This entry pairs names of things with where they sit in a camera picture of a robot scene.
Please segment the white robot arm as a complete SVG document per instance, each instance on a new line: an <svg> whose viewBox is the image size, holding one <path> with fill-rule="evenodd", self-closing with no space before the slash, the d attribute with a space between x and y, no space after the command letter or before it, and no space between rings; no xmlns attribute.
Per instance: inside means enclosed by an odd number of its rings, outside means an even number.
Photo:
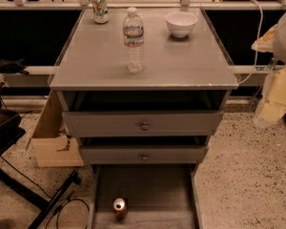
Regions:
<svg viewBox="0 0 286 229"><path fill-rule="evenodd" d="M286 114L286 12L278 22L259 37L252 45L256 52L272 52L274 58L285 66L266 76L263 96L255 111L254 123L268 128Z"/></svg>

